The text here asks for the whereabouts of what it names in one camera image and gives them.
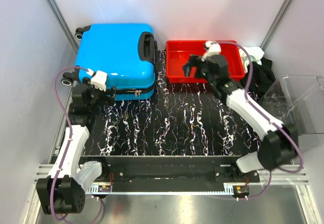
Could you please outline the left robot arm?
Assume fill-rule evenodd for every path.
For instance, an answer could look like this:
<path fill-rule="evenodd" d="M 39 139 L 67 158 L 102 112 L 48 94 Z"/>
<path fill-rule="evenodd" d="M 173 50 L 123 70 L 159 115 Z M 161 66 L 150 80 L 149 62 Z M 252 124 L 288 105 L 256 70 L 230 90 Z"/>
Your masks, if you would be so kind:
<path fill-rule="evenodd" d="M 69 109 L 64 111 L 67 128 L 60 152 L 47 177 L 36 183 L 44 214 L 61 221 L 68 214 L 80 213 L 93 182 L 113 180 L 107 161 L 90 160 L 79 167 L 79 160 L 94 124 L 93 111 L 114 99 L 114 89 L 106 92 L 89 84 L 73 88 Z"/>

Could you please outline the blue hard-shell suitcase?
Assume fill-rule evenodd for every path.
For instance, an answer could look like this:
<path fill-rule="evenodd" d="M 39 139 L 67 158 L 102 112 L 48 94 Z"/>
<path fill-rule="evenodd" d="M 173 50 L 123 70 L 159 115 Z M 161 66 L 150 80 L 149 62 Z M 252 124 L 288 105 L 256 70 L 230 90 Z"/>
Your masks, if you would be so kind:
<path fill-rule="evenodd" d="M 147 100 L 154 93 L 157 41 L 145 23 L 108 23 L 78 27 L 80 45 L 74 72 L 65 72 L 61 83 L 90 84 L 100 70 L 107 73 L 106 91 L 116 87 L 117 101 Z M 135 98 L 135 90 L 141 96 Z"/>

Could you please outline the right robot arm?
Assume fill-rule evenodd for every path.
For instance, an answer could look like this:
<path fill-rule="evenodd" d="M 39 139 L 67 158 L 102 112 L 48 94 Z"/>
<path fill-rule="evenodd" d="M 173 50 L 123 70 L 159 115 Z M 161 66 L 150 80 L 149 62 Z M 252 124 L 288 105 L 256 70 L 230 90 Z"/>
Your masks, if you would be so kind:
<path fill-rule="evenodd" d="M 183 66 L 186 77 L 192 68 L 196 68 L 194 76 L 206 80 L 214 96 L 239 114 L 261 140 L 259 151 L 238 158 L 235 166 L 230 168 L 230 176 L 234 181 L 243 181 L 248 172 L 254 170 L 272 171 L 302 156 L 298 147 L 297 128 L 272 116 L 248 95 L 239 82 L 231 79 L 228 62 L 223 55 L 213 55 L 207 59 L 191 55 Z"/>

